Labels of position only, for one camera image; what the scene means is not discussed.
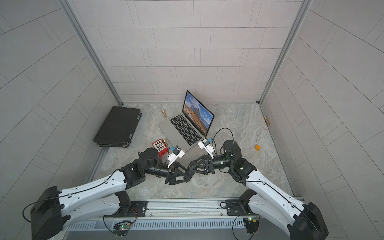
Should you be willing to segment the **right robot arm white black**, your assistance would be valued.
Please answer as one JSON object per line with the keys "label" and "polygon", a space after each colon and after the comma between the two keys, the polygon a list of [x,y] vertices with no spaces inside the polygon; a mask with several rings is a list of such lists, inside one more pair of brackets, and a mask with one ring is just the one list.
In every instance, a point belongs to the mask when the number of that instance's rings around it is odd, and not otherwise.
{"label": "right robot arm white black", "polygon": [[227,140],[224,152],[215,155],[209,141],[202,142],[209,152],[191,161],[188,172],[208,175],[216,169],[228,168],[235,182],[248,189],[239,198],[239,207],[244,215],[260,215],[267,219],[291,240],[324,240],[329,235],[320,209],[309,202],[303,203],[290,196],[269,181],[257,168],[242,156],[237,142]]}

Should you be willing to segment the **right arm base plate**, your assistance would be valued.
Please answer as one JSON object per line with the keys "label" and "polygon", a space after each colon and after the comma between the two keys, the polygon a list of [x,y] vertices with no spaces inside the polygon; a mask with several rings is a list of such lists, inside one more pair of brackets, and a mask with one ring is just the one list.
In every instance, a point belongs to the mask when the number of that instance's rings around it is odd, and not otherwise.
{"label": "right arm base plate", "polygon": [[251,211],[248,203],[242,200],[225,200],[220,202],[220,207],[227,210],[228,216],[253,216],[256,215]]}

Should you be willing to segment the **silver laptop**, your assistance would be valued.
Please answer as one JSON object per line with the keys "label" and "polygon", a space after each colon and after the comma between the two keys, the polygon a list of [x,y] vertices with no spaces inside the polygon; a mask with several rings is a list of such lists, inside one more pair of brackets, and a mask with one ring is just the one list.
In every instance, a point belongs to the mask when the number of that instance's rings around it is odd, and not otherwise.
{"label": "silver laptop", "polygon": [[182,111],[158,126],[173,147],[186,152],[208,135],[214,118],[215,115],[206,106],[186,91]]}

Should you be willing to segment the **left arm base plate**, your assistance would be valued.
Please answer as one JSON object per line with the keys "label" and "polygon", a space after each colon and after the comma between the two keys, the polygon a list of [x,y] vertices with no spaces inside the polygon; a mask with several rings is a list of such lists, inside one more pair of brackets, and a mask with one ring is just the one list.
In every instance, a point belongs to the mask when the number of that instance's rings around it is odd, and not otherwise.
{"label": "left arm base plate", "polygon": [[118,210],[111,215],[104,215],[106,218],[133,218],[144,217],[148,207],[148,201],[133,201],[131,205],[119,203]]}

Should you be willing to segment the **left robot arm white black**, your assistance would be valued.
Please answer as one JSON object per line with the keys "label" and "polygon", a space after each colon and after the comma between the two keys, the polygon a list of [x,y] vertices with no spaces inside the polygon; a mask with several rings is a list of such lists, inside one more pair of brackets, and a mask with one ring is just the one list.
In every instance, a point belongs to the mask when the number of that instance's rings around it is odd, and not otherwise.
{"label": "left robot arm white black", "polygon": [[158,150],[148,148],[107,177],[69,189],[46,189],[29,205],[32,239],[48,240],[72,224],[95,217],[144,217],[148,203],[132,202],[126,190],[143,183],[146,174],[165,178],[169,185],[189,182],[194,173],[176,161],[182,154],[175,149],[169,164],[164,164]]}

